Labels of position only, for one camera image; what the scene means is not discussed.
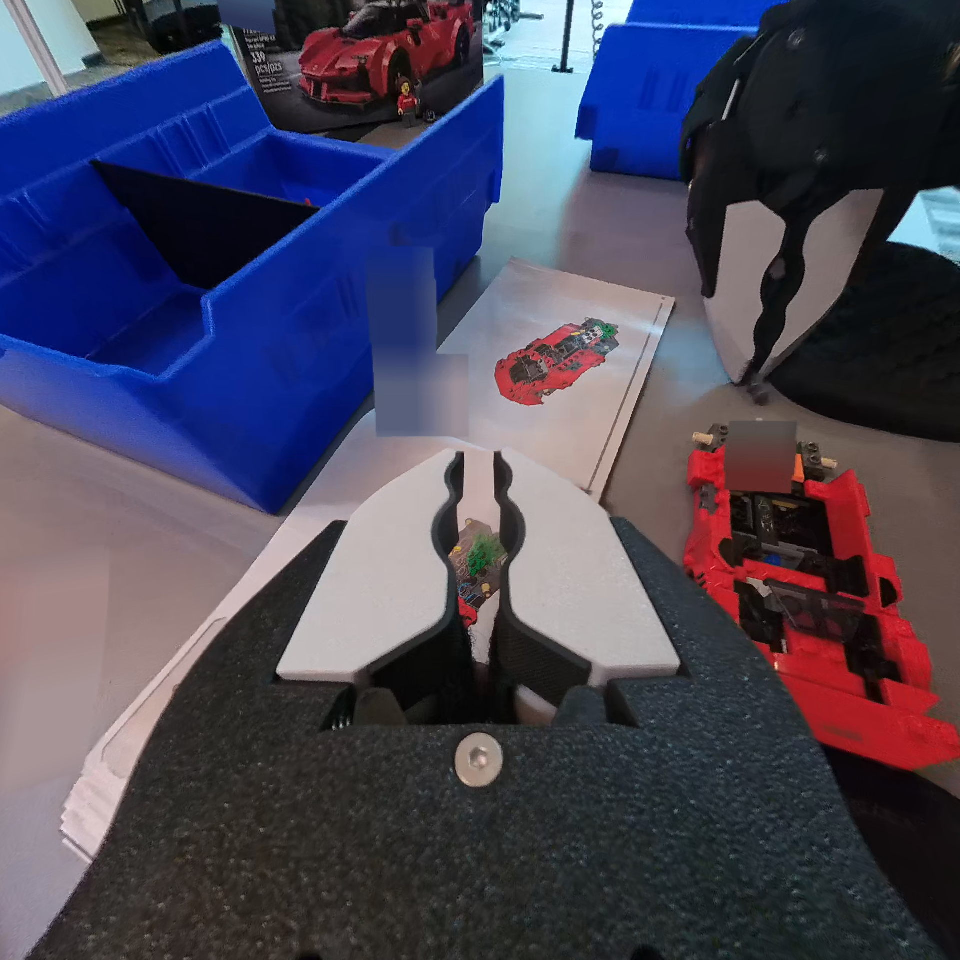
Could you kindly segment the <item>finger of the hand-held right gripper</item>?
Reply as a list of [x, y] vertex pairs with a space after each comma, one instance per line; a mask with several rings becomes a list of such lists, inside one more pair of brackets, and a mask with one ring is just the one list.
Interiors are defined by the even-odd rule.
[[768, 376], [834, 306], [858, 260], [884, 191], [857, 189], [811, 223], [802, 246], [803, 278], [785, 312], [785, 326], [762, 367]]
[[717, 279], [714, 295], [706, 300], [706, 318], [731, 382], [743, 378], [755, 355], [762, 282], [781, 252], [785, 232], [783, 219], [758, 200], [726, 208]]

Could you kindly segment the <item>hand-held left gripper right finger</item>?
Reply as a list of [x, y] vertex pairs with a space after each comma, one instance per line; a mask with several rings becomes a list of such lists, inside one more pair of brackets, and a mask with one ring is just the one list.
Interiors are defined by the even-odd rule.
[[525, 689], [671, 677], [681, 660], [609, 514], [521, 453], [493, 456], [507, 550], [496, 665]]

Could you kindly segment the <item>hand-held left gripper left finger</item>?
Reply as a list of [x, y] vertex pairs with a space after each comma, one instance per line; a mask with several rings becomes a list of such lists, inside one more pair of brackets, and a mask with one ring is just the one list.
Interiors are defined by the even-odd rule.
[[372, 679], [461, 624], [450, 553], [464, 467], [462, 451], [443, 449], [354, 510], [276, 667], [279, 678]]

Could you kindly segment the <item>red lego car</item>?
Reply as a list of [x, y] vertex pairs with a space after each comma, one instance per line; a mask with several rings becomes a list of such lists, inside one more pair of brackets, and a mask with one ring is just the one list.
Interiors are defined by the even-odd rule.
[[718, 422], [692, 436], [686, 575], [758, 647], [820, 743], [906, 771], [956, 761], [958, 730], [930, 715], [930, 654], [899, 612], [903, 584], [874, 549], [857, 474], [799, 440], [786, 492], [736, 488], [729, 435]]

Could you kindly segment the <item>lego instruction booklet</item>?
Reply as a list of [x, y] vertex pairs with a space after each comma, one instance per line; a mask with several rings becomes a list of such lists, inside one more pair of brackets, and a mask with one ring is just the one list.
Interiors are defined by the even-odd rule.
[[494, 456], [514, 450], [599, 504], [674, 300], [511, 259], [440, 347], [467, 357], [467, 440], [378, 438], [374, 413], [349, 432], [251, 568], [88, 754], [64, 803], [64, 846], [95, 858], [150, 734], [241, 608], [331, 522], [446, 448], [464, 454], [450, 554], [474, 663], [484, 673], [507, 550]]

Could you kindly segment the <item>black lego set box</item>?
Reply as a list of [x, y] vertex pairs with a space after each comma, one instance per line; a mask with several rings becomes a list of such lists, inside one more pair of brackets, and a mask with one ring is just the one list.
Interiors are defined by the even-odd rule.
[[437, 120], [483, 84], [483, 2], [219, 2], [279, 130], [332, 136]]

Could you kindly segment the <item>black honeycomb cushion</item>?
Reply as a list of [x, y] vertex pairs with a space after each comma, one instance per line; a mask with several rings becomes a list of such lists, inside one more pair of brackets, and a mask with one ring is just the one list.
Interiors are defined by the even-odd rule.
[[886, 243], [769, 382], [837, 422], [957, 444], [958, 266]]

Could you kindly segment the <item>small blue plastic bin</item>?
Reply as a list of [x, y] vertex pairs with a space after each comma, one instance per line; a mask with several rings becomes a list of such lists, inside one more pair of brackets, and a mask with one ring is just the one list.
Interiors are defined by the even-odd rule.
[[633, 1], [626, 23], [757, 30], [762, 16], [786, 1]]
[[595, 173], [680, 180], [681, 131], [697, 86], [757, 26], [626, 23], [606, 29], [575, 137]]

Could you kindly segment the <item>large blue plastic bin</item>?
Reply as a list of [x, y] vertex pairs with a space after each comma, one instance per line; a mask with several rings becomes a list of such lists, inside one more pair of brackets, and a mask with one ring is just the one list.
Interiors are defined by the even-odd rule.
[[[500, 197], [505, 82], [400, 150], [275, 128], [208, 43], [7, 115], [6, 408], [275, 513], [374, 390], [366, 267], [430, 250], [436, 301]], [[181, 282], [93, 160], [319, 212], [225, 282]]]

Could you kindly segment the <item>black pole stand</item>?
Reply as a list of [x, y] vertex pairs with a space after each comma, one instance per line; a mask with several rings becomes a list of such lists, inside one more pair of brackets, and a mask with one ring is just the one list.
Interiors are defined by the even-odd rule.
[[570, 63], [570, 46], [575, 4], [576, 1], [574, 0], [565, 1], [559, 60], [551, 67], [551, 72], [554, 74], [570, 75], [573, 73], [573, 66]]

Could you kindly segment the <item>black bin divider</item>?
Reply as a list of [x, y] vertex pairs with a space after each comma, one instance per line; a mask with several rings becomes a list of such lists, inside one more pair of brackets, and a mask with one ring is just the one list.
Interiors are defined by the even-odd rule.
[[176, 277], [210, 291], [292, 234], [318, 206], [90, 161]]

